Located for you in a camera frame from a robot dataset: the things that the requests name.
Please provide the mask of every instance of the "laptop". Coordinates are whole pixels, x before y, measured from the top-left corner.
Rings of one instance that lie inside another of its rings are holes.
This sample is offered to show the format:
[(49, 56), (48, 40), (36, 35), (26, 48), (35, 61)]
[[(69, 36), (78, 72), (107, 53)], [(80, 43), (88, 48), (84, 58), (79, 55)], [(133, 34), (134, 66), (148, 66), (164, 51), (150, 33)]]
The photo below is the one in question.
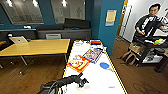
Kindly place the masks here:
[(10, 37), (10, 40), (12, 40), (15, 44), (28, 42), (23, 36), (20, 36), (20, 37)]

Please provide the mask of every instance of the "window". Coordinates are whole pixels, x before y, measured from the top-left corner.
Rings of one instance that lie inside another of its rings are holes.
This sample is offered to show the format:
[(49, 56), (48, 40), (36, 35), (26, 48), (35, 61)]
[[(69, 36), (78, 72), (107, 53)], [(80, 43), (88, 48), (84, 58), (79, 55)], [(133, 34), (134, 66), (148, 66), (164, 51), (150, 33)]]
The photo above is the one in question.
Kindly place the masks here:
[(43, 24), (36, 0), (1, 0), (12, 24)]
[(85, 0), (51, 0), (56, 23), (65, 18), (85, 19)]

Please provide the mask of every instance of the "poster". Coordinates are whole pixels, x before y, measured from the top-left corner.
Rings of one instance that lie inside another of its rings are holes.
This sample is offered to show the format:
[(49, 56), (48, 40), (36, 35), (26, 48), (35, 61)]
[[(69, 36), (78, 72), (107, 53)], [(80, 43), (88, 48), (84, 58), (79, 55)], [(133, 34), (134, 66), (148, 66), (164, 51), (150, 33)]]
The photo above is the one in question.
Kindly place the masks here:
[(116, 18), (117, 10), (108, 10), (105, 26), (113, 26)]

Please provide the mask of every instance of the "magazine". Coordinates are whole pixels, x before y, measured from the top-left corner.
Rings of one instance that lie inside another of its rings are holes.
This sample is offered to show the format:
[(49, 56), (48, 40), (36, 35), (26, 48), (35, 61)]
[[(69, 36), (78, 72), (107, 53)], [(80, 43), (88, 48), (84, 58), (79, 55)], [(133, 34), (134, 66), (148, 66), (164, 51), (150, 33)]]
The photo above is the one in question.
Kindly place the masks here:
[(67, 66), (74, 69), (75, 71), (81, 73), (85, 70), (85, 68), (88, 66), (90, 60), (82, 57), (81, 55), (75, 55), (73, 60), (69, 61), (67, 63)]
[(99, 59), (100, 55), (102, 54), (103, 49), (100, 48), (94, 48), (94, 49), (89, 49), (83, 57), (90, 60), (91, 63), (96, 63), (97, 60)]

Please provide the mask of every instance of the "blue wall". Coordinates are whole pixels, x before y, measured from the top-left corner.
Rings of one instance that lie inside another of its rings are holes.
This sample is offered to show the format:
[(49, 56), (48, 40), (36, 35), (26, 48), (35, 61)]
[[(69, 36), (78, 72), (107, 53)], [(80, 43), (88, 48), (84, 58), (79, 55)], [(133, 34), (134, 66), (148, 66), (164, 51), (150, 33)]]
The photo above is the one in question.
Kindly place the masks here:
[[(103, 45), (107, 47), (108, 55), (112, 53), (123, 4), (124, 0), (95, 0), (94, 2), (94, 11), (96, 12), (92, 14), (94, 16), (91, 25), (93, 38), (102, 41)], [(105, 26), (107, 10), (117, 10), (114, 26)]]
[[(32, 27), (32, 29), (35, 29), (36, 26), (39, 25), (54, 25), (54, 15), (52, 12), (52, 6), (50, 0), (38, 0), (39, 7), (41, 10), (42, 18), (44, 21), (44, 24), (33, 24), (29, 25)], [(85, 19), (90, 21), (90, 15), (91, 15), (91, 6), (92, 0), (85, 0)], [(24, 29), (24, 26), (27, 25), (13, 25), (8, 16), (6, 15), (2, 5), (0, 4), (0, 19), (4, 23), (4, 25), (0, 25), (0, 30), (13, 30), (13, 29)]]

